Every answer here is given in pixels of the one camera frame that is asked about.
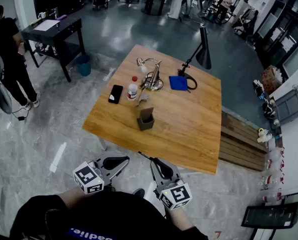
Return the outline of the black monitor on stand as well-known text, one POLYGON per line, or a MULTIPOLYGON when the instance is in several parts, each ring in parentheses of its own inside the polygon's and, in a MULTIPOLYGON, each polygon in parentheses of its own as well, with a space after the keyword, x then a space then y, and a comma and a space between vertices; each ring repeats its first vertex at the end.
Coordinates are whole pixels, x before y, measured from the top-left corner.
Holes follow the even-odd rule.
POLYGON ((249 206, 241 226, 253 230, 250 240, 298 240, 298 202, 249 206))

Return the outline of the black smartphone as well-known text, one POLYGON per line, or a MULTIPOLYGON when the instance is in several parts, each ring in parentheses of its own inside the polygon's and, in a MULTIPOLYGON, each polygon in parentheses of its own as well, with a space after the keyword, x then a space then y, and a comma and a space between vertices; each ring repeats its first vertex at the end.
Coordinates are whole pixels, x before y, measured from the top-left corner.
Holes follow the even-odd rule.
POLYGON ((112 104, 119 104, 119 100, 123 91, 123 86, 113 85, 108 102, 112 104))

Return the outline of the row of clear plastic bottles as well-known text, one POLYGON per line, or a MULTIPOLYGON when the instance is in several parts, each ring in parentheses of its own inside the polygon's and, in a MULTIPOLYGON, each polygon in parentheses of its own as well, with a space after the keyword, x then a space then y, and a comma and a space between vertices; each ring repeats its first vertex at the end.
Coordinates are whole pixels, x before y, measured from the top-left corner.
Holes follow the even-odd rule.
POLYGON ((282 187, 284 184, 285 148, 275 147, 269 151, 265 161, 265 170, 260 181, 261 202, 265 204, 277 203, 283 198, 282 187))

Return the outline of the wooden slat bench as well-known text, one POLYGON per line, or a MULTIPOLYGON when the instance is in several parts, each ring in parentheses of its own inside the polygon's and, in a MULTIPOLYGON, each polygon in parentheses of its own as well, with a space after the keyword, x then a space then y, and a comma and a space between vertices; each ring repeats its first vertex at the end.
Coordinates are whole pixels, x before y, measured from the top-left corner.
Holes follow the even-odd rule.
POLYGON ((258 142, 258 129, 222 111, 219 159, 262 172, 269 152, 265 142, 258 142))

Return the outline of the person's black shirt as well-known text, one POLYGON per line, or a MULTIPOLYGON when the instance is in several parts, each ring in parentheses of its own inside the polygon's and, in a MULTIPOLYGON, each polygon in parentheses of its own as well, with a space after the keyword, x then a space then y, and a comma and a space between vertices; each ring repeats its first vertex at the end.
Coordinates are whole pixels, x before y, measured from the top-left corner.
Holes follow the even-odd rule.
POLYGON ((60 195, 30 198, 17 212, 12 240, 208 240, 195 226, 180 229, 146 199, 101 191, 69 206, 60 195))

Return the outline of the black desk lamp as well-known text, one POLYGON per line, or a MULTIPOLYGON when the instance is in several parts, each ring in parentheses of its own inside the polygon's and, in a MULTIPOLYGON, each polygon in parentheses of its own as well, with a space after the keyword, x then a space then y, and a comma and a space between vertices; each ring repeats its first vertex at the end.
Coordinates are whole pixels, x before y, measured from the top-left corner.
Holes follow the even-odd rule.
POLYGON ((194 90, 198 86, 196 80, 185 72, 185 70, 190 67, 193 57, 196 58, 199 65, 201 65, 204 69, 210 70, 212 67, 207 39, 207 29, 203 23, 200 24, 200 35, 201 42, 199 46, 196 48, 192 56, 184 64, 182 64, 182 68, 178 69, 178 76, 184 77, 186 80, 190 80, 195 84, 194 87, 188 86, 188 90, 194 90))

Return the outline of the blue waste bin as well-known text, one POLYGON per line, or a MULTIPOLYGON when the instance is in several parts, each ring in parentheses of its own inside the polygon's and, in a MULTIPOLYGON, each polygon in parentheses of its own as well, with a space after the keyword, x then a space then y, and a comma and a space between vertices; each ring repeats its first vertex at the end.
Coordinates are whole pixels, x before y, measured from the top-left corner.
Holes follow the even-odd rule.
POLYGON ((77 70, 79 73, 86 77, 91 73, 91 64, 90 64, 90 57, 86 54, 80 55, 76 59, 77 70))

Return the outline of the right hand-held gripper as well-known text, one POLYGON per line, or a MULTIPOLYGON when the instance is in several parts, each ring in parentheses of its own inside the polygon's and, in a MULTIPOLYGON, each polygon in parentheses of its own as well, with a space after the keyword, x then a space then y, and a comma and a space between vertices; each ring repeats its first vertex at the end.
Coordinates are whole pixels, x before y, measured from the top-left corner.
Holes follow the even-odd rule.
POLYGON ((157 184, 154 193, 164 207, 171 211, 189 203, 192 193, 178 168, 164 159, 150 157, 149 160, 153 180, 157 184))

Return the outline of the clear bottle with red cap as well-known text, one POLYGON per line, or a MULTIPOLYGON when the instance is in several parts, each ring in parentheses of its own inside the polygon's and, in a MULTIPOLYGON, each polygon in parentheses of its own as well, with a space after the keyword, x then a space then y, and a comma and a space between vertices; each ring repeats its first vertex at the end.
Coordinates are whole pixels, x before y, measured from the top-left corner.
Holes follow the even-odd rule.
POLYGON ((127 98, 129 101, 135 100, 138 91, 137 76, 132 77, 132 83, 128 86, 127 98))

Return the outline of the person's left forearm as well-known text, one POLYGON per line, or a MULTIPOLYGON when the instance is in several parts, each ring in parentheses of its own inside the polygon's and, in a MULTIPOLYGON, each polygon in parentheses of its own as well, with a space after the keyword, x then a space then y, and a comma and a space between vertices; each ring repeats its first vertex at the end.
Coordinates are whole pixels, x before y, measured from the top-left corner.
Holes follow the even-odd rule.
POLYGON ((58 196, 68 209, 75 207, 80 201, 88 197, 88 195, 86 195, 78 186, 68 191, 59 193, 58 196))

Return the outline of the blue cloth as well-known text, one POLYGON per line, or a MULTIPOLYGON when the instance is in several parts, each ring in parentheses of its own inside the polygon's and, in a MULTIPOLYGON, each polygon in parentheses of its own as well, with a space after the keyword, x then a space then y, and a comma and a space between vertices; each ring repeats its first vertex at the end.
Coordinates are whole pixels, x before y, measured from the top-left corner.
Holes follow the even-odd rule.
POLYGON ((169 76, 170 88, 176 91, 187 91, 187 80, 182 76, 169 76))

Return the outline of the dark brown pen holder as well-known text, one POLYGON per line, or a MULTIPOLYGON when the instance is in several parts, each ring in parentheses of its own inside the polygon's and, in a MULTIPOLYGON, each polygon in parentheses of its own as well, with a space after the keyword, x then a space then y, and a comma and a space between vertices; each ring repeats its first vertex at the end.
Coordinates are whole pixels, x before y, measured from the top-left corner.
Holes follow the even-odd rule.
POLYGON ((141 131, 149 130, 153 127, 153 124, 155 122, 153 110, 154 108, 150 107, 140 111, 137 123, 141 131))

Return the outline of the brown woven basket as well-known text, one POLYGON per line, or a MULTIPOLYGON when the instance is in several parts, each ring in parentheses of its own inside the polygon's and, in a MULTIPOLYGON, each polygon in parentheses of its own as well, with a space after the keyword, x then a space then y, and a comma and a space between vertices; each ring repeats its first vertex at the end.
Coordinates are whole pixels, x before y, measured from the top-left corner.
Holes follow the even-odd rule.
POLYGON ((268 66, 261 74, 264 91, 267 94, 272 94, 283 83, 282 73, 275 66, 268 66))

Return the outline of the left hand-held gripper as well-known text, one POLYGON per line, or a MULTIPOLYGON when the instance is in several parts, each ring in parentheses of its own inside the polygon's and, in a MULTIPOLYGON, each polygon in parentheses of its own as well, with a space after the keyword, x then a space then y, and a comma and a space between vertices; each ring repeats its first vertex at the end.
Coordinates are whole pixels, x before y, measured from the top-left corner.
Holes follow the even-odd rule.
POLYGON ((110 177, 118 176, 128 163, 127 155, 104 152, 96 160, 85 161, 74 169, 73 178, 84 194, 93 194, 111 186, 110 177))

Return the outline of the person's right forearm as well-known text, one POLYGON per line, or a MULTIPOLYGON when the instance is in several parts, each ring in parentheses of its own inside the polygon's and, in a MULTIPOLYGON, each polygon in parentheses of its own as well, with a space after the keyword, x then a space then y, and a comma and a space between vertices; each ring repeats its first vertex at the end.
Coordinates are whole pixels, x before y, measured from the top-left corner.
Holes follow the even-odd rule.
POLYGON ((181 207, 173 210, 169 210, 167 207, 165 207, 165 214, 171 219, 172 224, 181 231, 185 231, 194 227, 193 223, 189 220, 185 211, 181 207))

